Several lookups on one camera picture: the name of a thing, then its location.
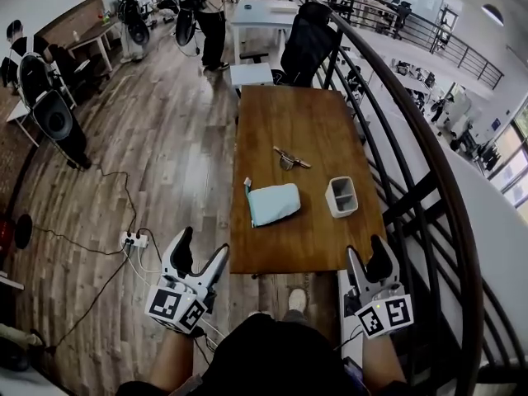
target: black office chair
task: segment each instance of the black office chair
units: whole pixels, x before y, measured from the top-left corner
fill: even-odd
[[[328,26],[331,11],[316,2],[307,2],[299,8],[280,58],[284,71],[271,70],[275,85],[312,86],[319,66],[337,45],[337,33]]]

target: black clothing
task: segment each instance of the black clothing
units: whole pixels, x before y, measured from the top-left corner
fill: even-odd
[[[357,396],[345,372],[339,352],[317,330],[298,323],[275,321],[254,314],[216,348],[202,384],[189,393],[202,395],[294,395]],[[408,386],[391,384],[380,394],[407,395]],[[121,385],[117,396],[167,393],[150,384]]]
[[[44,57],[44,51],[48,48],[49,44],[48,41],[46,41],[44,38],[35,35],[33,38],[33,51],[35,53],[40,54],[42,57]],[[20,56],[23,56],[26,53],[26,47],[27,47],[27,38],[24,36],[22,38],[19,38],[16,40],[11,49],[10,52],[16,52]],[[17,84],[17,69],[18,66],[12,62],[12,60],[8,59],[7,57],[4,58],[2,61],[2,80],[3,80],[3,86],[6,87],[8,83],[15,83]]]
[[[204,55],[201,58],[204,66],[215,70],[221,65],[225,42],[224,12],[197,12],[196,20],[205,35]]]

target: small metal object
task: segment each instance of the small metal object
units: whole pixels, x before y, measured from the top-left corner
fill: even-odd
[[[280,161],[279,165],[282,170],[291,170],[295,164],[299,164],[301,167],[304,168],[311,168],[312,166],[308,164],[307,162],[301,160],[300,158],[297,158],[291,154],[288,154],[286,151],[281,150],[280,148],[273,146],[273,149],[280,154]]]

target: white stool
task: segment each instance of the white stool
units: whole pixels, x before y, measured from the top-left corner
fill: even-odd
[[[271,75],[270,64],[235,64],[230,68],[231,83],[237,90],[242,85],[273,85],[273,76]]]

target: window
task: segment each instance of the window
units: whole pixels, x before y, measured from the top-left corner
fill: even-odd
[[[490,182],[528,223],[528,101],[497,139],[500,162]]]
[[[526,138],[528,136],[528,104],[515,118],[515,123],[516,126],[518,126],[521,135]]]
[[[517,205],[528,196],[528,176],[524,176],[514,186],[508,189],[504,196],[513,205]]]
[[[511,161],[491,180],[491,183],[500,191],[528,167],[528,157],[524,150],[519,151]]]

